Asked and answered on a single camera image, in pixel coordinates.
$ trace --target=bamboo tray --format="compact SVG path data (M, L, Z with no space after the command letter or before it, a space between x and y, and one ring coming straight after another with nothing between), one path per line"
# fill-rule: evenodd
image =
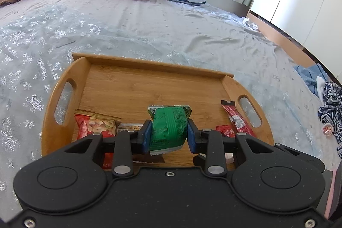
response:
M221 100L235 101L237 110L249 122L239 103L243 97L261 119L260 127L252 127L257 138L274 144L264 112L232 74L122 57L84 53L72 56L74 62L62 74L47 105L41 141L43 156L75 139L75 109L117 116L123 123L143 123L150 119L148 105L187 104L192 108L190 118L199 129L215 129L216 125L230 123ZM54 112L66 82L72 85L73 93L64 122L59 125ZM181 150L164 154L165 163L160 166L192 166L192 158L185 143Z

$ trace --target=metal pin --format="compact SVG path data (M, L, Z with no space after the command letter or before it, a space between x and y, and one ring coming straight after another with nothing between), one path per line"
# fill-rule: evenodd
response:
M314 228L316 222L313 219L309 219L305 222L305 228Z
M24 225L27 227L27 228L34 228L35 227L35 222L32 220L32 219L26 219L24 221Z
M224 168L222 166L219 166L219 165L212 165L212 166L208 167L208 172L210 174L221 174L224 172Z
M131 168L127 165L119 165L114 168L114 172L117 174L127 174L131 171Z

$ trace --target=tray handle hole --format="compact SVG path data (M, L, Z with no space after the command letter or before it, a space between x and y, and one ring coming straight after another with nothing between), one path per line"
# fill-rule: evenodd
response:
M243 97L239 100L239 103L242 109L244 110L246 116L248 117L249 121L251 122L252 126L254 128L260 127L261 119L259 118L258 114L254 110L250 101L246 97Z
M68 110L72 93L73 93L72 85L69 81L67 81L59 97L58 104L57 104L55 114L54 114L56 122L60 125L62 125L64 122L64 117Z

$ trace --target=red snack package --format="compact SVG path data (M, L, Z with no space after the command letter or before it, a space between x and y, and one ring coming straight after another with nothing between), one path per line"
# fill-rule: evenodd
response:
M229 119L233 124L234 128L237 132L245 132L246 134L250 134L251 136L256 137L252 128L249 124L243 119L241 114L237 111L235 107L235 102L233 101L221 101L221 105L224 110L228 113Z
M86 110L75 110L75 119L79 127L77 139L83 138L88 134L100 134L103 137L113 137L116 134L116 128L120 124L118 117L99 114ZM111 169L113 153L105 153L105 159L102 165L103 169Z
M216 126L216 131L221 132L223 136L235 137L235 130L232 124Z

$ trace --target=bed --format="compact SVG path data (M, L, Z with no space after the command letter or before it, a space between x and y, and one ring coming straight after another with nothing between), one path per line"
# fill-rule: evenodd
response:
M73 52L233 73L263 108L275 142L319 157L327 169L339 164L335 138L321 132L319 99L294 71L291 58L242 19L212 5L22 0L0 8L0 46L0 217L5 221L20 210L13 177L40 157L46 103ZM59 123L69 93L65 88L56 110Z

